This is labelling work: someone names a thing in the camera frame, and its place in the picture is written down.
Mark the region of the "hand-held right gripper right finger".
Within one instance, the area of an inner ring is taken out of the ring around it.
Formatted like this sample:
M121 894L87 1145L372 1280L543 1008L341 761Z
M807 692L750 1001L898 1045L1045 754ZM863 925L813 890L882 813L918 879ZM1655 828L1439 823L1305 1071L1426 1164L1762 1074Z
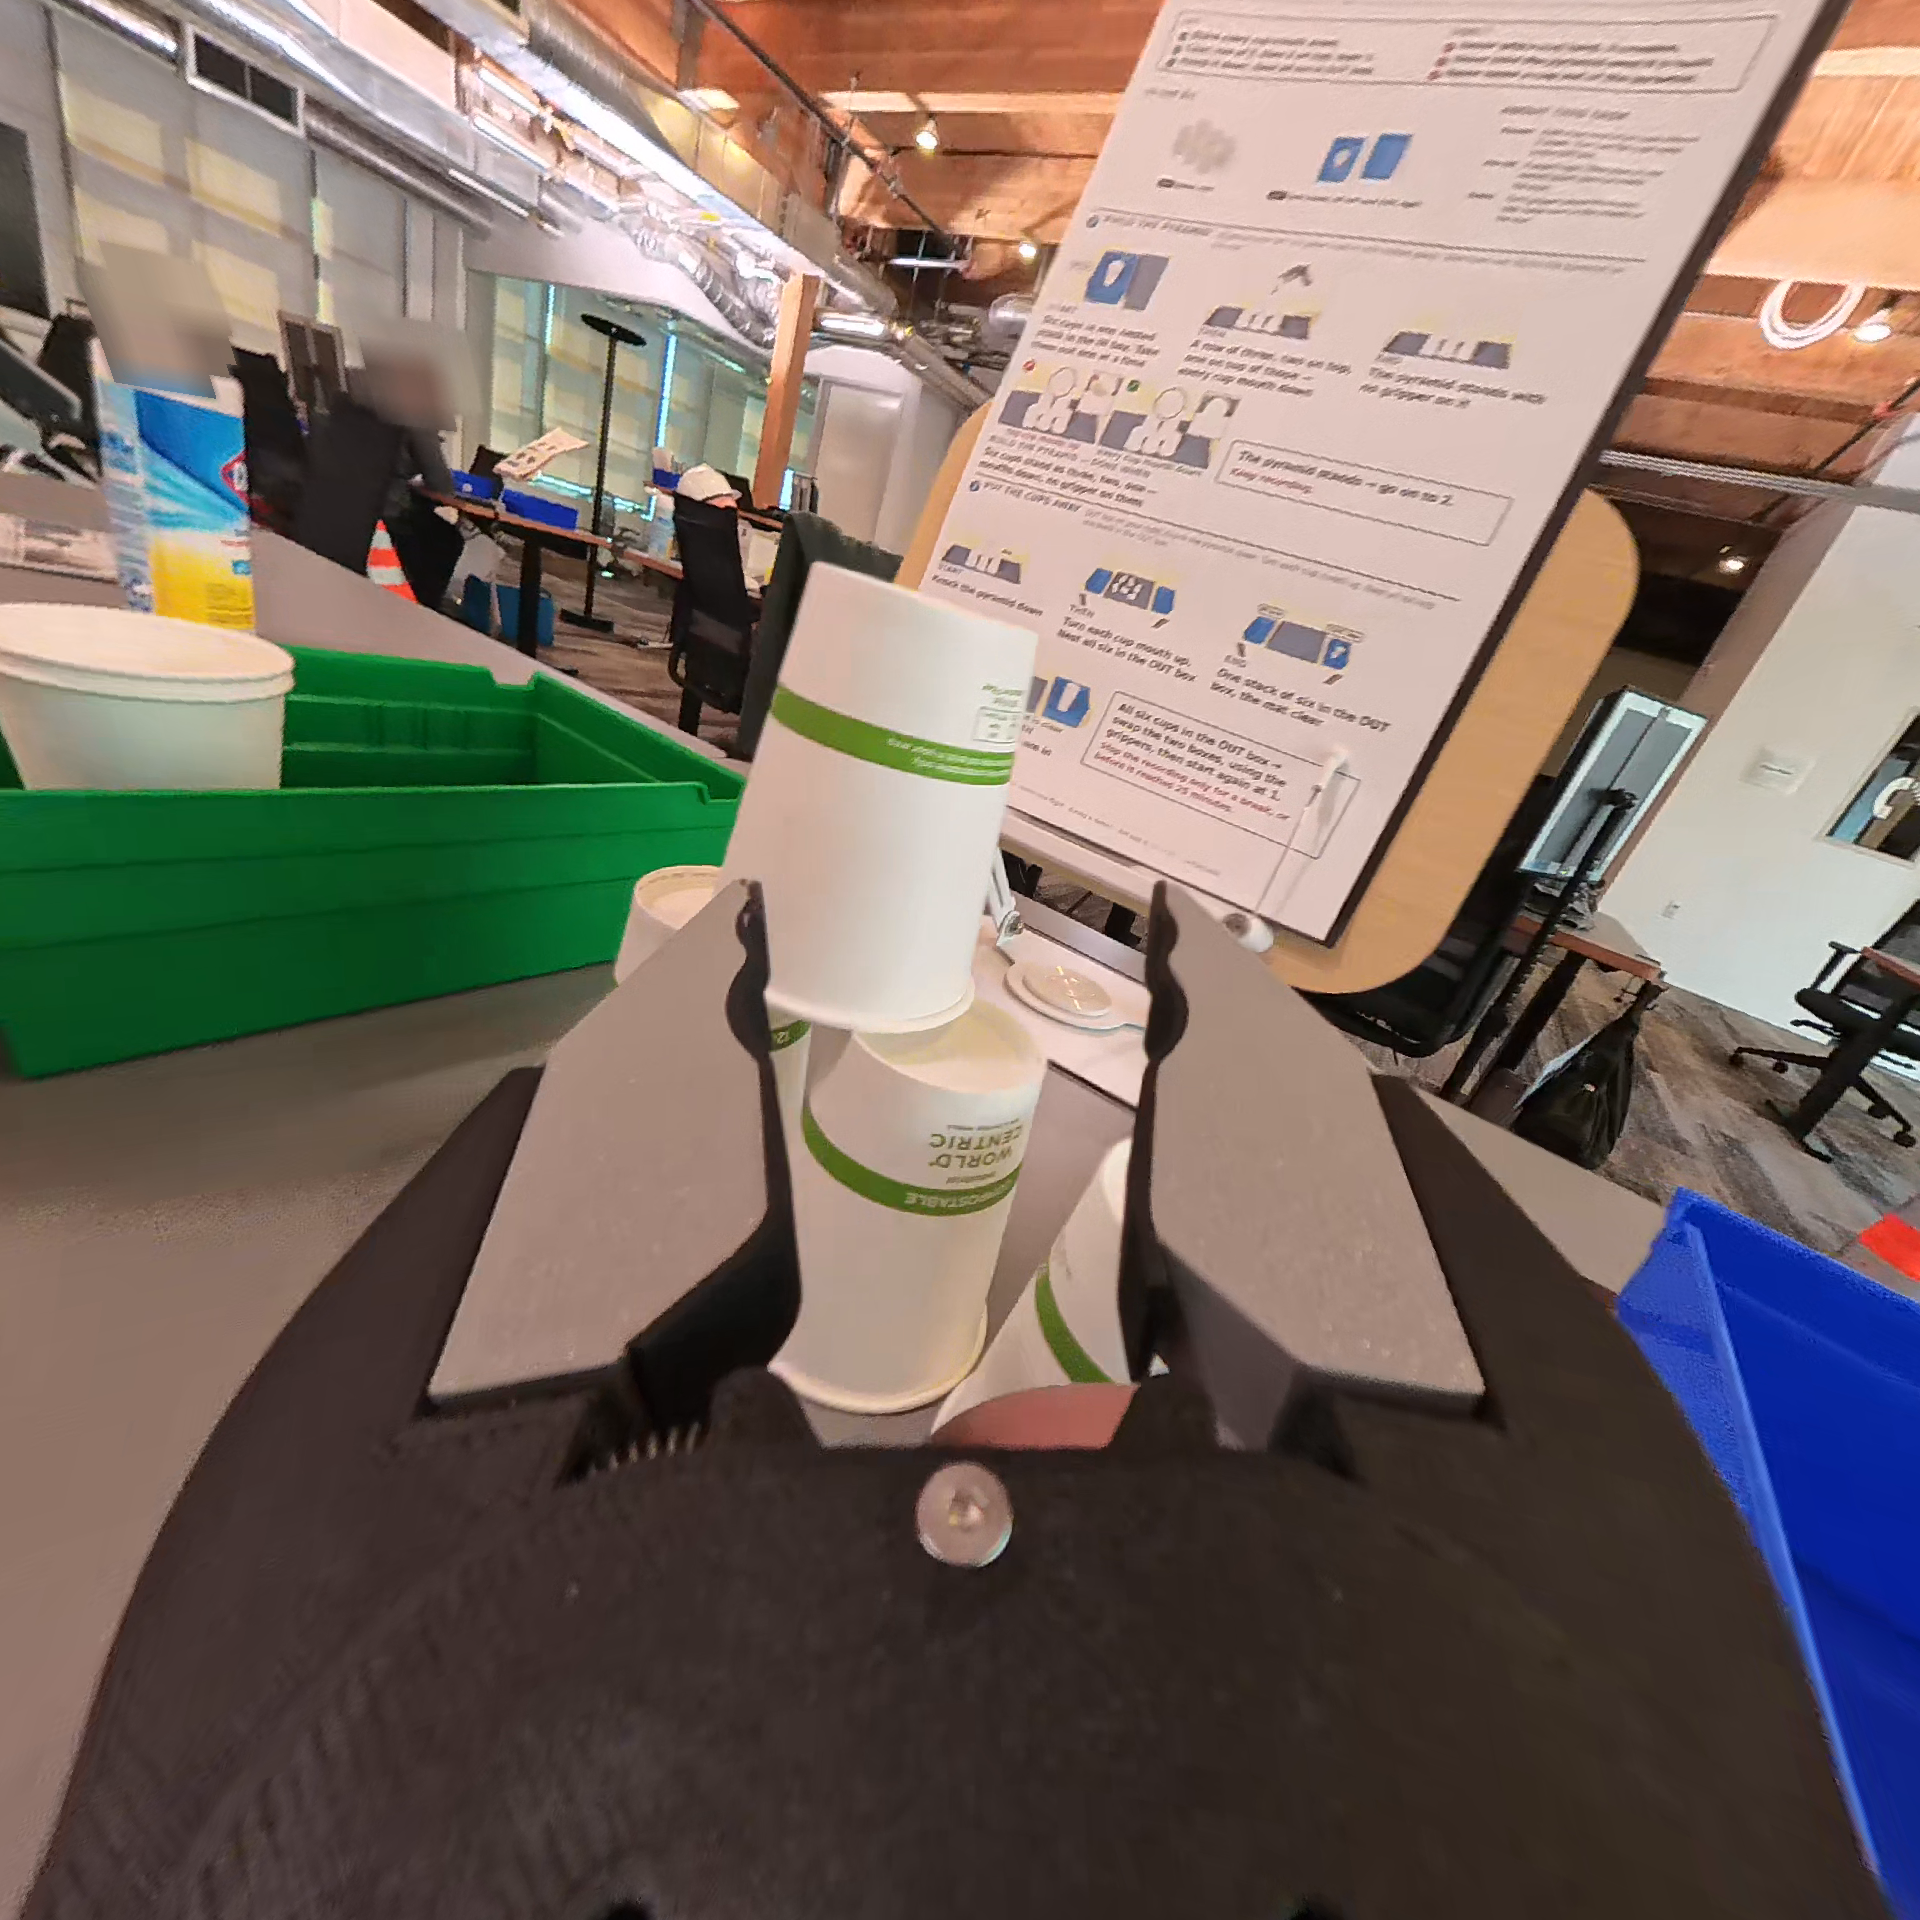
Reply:
M1155 886L1119 1326L1229 1447L1319 1390L1469 1413L1482 1372L1366 1059L1202 900Z

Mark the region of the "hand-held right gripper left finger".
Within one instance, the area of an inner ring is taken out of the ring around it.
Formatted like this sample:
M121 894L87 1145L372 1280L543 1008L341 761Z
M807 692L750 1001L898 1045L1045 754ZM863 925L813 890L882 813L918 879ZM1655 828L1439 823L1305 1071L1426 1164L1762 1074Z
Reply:
M768 1019L768 914L720 894L550 1053L431 1374L431 1401L602 1386L708 1419L799 1312Z

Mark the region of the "white green-striped paper cup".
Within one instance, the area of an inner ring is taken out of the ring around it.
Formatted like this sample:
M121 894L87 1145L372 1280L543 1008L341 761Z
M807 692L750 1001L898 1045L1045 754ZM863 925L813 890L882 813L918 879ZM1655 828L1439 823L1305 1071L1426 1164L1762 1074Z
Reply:
M1119 1328L1126 1173L1129 1144L1119 1140L1102 1160L977 1367L941 1405L934 1431L1022 1390L1133 1380Z
M3 745L25 790L222 792L281 785L290 672L257 682L3 672Z
M851 1031L810 1065L789 1134L799 1315L773 1360L805 1401L904 1413L970 1374L1041 1081L1041 1049L993 1001Z
M726 856L762 888L768 992L789 1019L921 1031L973 1001L1034 646L810 567Z
M38 682L290 686L288 649L245 631L82 604L3 604L3 670Z
M610 964L610 983L621 986L657 955L708 903L720 886L723 869L716 865L670 865L636 879L627 927ZM763 997L763 1004L780 1124L794 1130L805 1117L813 1026L773 992Z

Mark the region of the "green plastic bin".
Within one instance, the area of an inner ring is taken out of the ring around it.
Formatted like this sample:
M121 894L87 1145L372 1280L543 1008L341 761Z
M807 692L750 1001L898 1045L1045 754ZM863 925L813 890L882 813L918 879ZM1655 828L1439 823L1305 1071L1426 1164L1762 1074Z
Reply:
M3 1053L140 1061L618 955L720 865L745 772L590 690L298 646L277 790L25 790L3 751Z

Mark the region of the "white board stand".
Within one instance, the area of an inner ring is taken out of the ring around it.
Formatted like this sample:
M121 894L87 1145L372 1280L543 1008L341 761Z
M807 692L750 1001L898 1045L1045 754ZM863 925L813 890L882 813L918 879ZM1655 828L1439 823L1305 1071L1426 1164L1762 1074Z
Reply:
M1126 986L1117 992L1103 977L1041 952L1026 930L1003 856L989 865L987 922L993 925L993 948L1005 960L1005 992L1026 1008L1074 1031L1145 1027L1149 1001L1142 989Z

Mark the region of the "black bag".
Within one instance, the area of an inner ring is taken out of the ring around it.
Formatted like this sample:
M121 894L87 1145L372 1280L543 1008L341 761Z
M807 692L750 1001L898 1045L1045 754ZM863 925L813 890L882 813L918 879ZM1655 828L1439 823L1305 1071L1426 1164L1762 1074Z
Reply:
M1561 1053L1523 1098L1512 1135L1598 1173L1631 1124L1643 1008L1626 1008Z

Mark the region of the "brown desk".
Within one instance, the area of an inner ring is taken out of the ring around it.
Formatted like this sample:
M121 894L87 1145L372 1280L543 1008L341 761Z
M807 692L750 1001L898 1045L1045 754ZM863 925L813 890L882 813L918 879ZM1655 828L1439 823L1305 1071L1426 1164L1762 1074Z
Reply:
M1561 922L1551 930L1541 930L1541 922L1541 914L1523 911L1504 930L1503 960L1508 970L1439 1088L1442 1099L1500 1127L1520 1111L1527 1088L1524 1065L1581 974L1623 977L1632 1001L1651 1001L1664 989L1662 964L1618 922Z

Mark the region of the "black framed panel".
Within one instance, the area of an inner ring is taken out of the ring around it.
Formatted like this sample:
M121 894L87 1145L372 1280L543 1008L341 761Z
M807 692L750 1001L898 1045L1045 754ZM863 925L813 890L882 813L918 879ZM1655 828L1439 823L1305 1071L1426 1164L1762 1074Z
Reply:
M1520 813L1515 869L1527 883L1532 911L1602 886L1704 731L1709 714L1632 686L1594 704L1557 772L1532 785Z

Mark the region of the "blue plastic bin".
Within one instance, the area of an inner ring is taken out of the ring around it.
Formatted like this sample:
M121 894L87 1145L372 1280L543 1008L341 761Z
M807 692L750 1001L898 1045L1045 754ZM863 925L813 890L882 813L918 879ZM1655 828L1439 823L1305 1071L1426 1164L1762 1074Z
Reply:
M1684 1188L1620 1326L1742 1506L1864 1853L1918 1917L1918 1300Z

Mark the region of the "black office chair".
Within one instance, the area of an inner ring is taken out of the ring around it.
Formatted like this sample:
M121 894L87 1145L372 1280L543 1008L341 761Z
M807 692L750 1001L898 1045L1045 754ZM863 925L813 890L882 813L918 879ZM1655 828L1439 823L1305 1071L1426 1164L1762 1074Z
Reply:
M740 714L757 600L749 591L731 504L679 490L674 532L682 576L674 591L665 670L679 690L679 731L695 733L707 709Z
M1895 1145L1914 1148L1918 1127L1869 1088L1869 1071L1892 1059L1918 1065L1918 964L1880 948L1829 948L1822 974L1795 992L1806 1026L1818 1027L1829 1050L1790 1050L1742 1045L1728 1065L1761 1061L1775 1074L1809 1066L1817 1078L1795 1102L1773 1102L1773 1120L1817 1163L1834 1163L1822 1145L1818 1127L1844 1093L1863 1093L1871 1120L1895 1127Z

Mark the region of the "black floor lamp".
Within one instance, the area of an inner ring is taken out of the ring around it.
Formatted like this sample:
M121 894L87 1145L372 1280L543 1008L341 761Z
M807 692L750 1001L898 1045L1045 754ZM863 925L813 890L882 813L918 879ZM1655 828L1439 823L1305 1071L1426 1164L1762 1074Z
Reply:
M599 408L599 448L594 448L594 490L590 490L590 536L599 539L599 545L587 556L587 577L586 577L586 600L579 613L568 613L568 621L594 638L608 638L610 633L610 621L599 613L599 585L602 577L610 572L610 536L603 532L603 518L608 518L608 480L610 480L610 410L615 410L615 387L618 387L618 351L621 349L643 349L647 337L632 327L621 322L608 312L586 312L581 322L603 338L603 387L602 387L602 408Z

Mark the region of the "blue white wipes canister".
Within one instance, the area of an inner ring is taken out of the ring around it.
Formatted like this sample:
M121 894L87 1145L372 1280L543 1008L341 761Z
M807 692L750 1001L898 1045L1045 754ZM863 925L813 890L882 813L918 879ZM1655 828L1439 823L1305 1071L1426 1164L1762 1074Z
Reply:
M103 490L131 609L251 633L251 478L242 387L98 381Z

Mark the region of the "white instruction board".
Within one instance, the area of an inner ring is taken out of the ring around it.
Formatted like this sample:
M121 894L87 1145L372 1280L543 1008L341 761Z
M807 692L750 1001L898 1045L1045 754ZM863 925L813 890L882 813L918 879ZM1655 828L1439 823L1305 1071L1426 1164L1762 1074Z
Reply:
M1165 2L923 591L1014 807L1336 943L1844 2Z

